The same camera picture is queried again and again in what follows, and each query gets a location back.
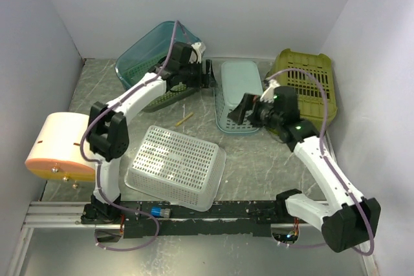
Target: white wall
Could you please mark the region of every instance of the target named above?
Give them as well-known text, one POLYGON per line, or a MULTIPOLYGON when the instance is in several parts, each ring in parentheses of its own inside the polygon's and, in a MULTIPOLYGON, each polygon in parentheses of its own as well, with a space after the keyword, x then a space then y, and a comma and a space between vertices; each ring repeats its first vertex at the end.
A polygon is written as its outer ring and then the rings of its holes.
POLYGON ((80 54, 117 58, 162 21, 180 19, 209 56, 317 53, 347 0, 52 0, 80 54))
POLYGON ((24 161, 46 116, 64 111, 81 59, 50 0, 0 0, 0 275, 45 181, 24 161))
POLYGON ((381 275, 414 275, 414 0, 349 0, 322 52, 334 61, 340 165, 382 206, 381 275))

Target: translucent white basket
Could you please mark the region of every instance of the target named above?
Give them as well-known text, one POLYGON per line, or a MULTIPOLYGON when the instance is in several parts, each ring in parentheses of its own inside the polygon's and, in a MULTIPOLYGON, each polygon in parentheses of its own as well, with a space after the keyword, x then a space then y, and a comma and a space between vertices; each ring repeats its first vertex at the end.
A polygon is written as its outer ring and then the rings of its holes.
POLYGON ((197 211, 213 204, 226 163, 217 144, 149 127, 125 184, 137 191, 197 211))

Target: blue connector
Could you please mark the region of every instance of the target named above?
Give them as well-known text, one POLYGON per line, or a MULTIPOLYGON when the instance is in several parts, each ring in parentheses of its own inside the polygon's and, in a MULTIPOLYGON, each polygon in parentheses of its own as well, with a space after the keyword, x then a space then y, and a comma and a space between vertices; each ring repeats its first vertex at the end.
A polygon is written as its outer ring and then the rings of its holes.
POLYGON ((154 217, 169 218, 171 215, 171 210, 169 208, 162 209, 160 207, 152 207, 151 214, 154 217))

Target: gray marble floor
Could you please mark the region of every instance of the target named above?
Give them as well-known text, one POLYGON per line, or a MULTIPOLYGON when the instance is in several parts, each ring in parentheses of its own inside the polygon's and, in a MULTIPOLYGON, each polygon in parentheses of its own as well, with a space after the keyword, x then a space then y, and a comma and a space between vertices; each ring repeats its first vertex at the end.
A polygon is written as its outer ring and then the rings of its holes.
MULTIPOLYGON (((215 59, 214 68, 222 60, 215 59)), ((272 64, 269 60, 254 60, 263 76, 272 64)), ((88 114, 96 101, 107 102, 124 91, 114 71, 115 60, 88 59, 76 87, 71 112, 88 114)), ((226 168, 216 200, 270 200, 288 189, 300 189, 311 199, 324 196, 306 167, 289 151, 275 141, 265 130, 250 136, 229 136, 215 124, 213 90, 201 90, 190 97, 153 113, 141 112, 129 127, 130 144, 120 165, 119 186, 122 200, 153 200, 124 184, 130 161, 135 157, 148 127, 157 125, 166 129, 217 143, 227 152, 226 168), (194 112, 184 125, 175 127, 186 114, 194 112)), ((72 182, 48 181, 44 201, 88 201, 94 184, 81 183, 77 189, 72 182)))

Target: light blue plastic basket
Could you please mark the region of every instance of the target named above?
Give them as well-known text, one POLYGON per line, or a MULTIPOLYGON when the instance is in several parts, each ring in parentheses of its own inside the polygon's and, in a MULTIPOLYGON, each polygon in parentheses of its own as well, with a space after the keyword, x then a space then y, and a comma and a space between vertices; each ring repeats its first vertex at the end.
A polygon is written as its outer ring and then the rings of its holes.
POLYGON ((215 121, 222 132, 251 134, 259 130, 247 121, 249 112, 241 125, 227 118, 239 105, 245 93, 263 93, 257 65, 252 61, 225 61, 221 65, 221 84, 218 83, 214 88, 215 121))

